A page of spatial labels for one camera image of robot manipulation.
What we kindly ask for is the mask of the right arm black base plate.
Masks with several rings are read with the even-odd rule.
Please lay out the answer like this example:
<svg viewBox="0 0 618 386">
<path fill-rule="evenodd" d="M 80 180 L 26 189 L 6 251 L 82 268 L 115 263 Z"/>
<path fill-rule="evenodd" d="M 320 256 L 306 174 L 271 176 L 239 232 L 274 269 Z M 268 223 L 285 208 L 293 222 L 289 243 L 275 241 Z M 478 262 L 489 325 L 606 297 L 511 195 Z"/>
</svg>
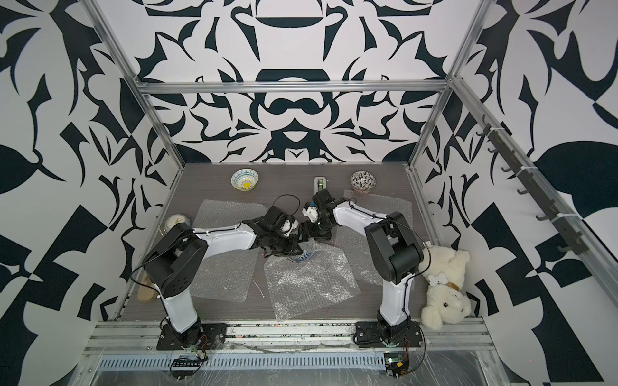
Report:
<svg viewBox="0 0 618 386">
<path fill-rule="evenodd" d="M 384 321 L 356 322 L 352 342 L 360 348 L 421 347 L 423 332 L 415 321 L 408 319 L 397 326 Z"/>
</svg>

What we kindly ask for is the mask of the blue yellow patterned bowl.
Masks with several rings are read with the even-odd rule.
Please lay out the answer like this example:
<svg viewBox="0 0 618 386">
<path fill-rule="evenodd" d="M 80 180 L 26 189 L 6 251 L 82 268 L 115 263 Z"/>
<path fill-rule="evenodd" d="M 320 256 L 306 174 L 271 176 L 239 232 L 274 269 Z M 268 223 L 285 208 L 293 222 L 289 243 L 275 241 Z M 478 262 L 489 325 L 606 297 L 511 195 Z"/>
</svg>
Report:
<svg viewBox="0 0 618 386">
<path fill-rule="evenodd" d="M 316 243 L 311 242 L 303 242 L 297 244 L 297 246 L 293 249 L 293 251 L 286 257 L 286 259 L 290 262 L 306 262 L 314 256 L 316 252 Z"/>
</svg>

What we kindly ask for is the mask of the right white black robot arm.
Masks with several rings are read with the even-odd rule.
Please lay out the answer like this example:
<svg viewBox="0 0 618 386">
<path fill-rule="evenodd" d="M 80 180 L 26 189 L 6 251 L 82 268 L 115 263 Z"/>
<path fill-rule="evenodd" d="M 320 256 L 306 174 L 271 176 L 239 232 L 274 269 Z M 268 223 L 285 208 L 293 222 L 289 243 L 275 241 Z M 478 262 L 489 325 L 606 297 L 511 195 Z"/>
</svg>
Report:
<svg viewBox="0 0 618 386">
<path fill-rule="evenodd" d="M 318 191 L 303 207 L 307 217 L 301 225 L 306 238 L 326 241 L 337 226 L 365 237 L 375 270 L 382 279 L 379 320 L 394 329 L 407 325 L 410 292 L 423 262 L 423 243 L 400 212 L 384 214 L 336 199 L 327 190 Z"/>
</svg>

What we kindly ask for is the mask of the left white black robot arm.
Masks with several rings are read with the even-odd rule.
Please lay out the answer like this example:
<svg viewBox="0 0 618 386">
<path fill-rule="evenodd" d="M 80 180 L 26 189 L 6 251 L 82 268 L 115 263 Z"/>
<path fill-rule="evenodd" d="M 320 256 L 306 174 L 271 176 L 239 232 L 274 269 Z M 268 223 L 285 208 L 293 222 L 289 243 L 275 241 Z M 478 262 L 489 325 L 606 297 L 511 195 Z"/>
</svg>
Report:
<svg viewBox="0 0 618 386">
<path fill-rule="evenodd" d="M 204 259 L 237 250 L 264 249 L 273 255 L 298 255 L 299 222 L 292 216 L 269 221 L 244 220 L 222 228 L 192 228 L 185 223 L 172 229 L 151 249 L 143 262 L 177 334 L 201 322 L 192 303 L 190 286 Z"/>
</svg>

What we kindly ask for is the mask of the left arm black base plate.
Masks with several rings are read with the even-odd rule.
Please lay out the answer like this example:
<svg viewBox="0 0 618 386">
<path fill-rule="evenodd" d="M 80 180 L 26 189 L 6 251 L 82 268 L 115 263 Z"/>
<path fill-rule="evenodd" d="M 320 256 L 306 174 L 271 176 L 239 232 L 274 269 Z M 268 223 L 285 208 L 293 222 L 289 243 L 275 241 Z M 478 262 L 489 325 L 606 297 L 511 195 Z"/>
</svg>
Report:
<svg viewBox="0 0 618 386">
<path fill-rule="evenodd" d="M 170 324 L 165 323 L 159 334 L 156 349 L 158 351 L 219 349 L 225 343 L 228 326 L 226 323 L 203 323 L 201 326 L 195 324 L 184 333 L 179 333 Z"/>
</svg>

